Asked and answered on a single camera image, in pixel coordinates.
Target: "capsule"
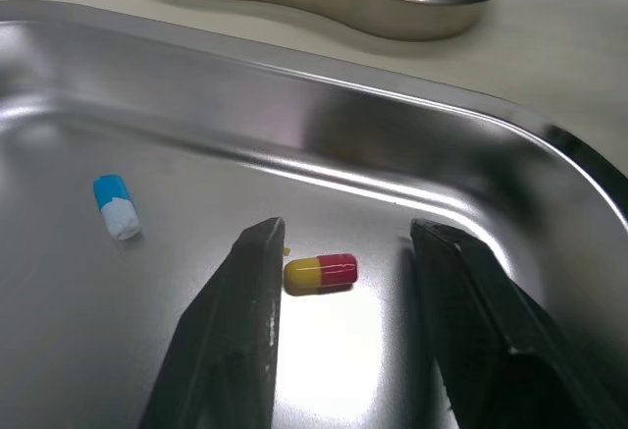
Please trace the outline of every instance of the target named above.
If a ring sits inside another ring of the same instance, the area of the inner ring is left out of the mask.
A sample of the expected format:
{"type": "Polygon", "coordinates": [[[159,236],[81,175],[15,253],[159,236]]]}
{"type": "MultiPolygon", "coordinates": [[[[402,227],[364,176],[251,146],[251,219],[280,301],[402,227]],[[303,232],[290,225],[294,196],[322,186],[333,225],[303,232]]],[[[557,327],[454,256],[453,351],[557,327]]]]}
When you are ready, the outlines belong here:
{"type": "Polygon", "coordinates": [[[103,176],[94,181],[94,196],[107,231],[123,241],[139,233],[139,219],[131,196],[120,176],[103,176]]]}
{"type": "Polygon", "coordinates": [[[357,260],[352,254],[293,260],[284,269],[284,281],[292,290],[350,285],[357,281],[357,260]]]}

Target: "yellow capsule half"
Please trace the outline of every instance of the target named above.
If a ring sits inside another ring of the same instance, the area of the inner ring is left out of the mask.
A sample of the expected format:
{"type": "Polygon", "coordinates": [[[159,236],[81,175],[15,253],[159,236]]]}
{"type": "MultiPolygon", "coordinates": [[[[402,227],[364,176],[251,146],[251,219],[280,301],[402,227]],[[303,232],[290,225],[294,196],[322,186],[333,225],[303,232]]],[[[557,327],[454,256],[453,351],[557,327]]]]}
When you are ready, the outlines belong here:
{"type": "Polygon", "coordinates": [[[317,289],[321,286],[321,262],[318,257],[297,259],[284,269],[287,289],[317,289]]]}

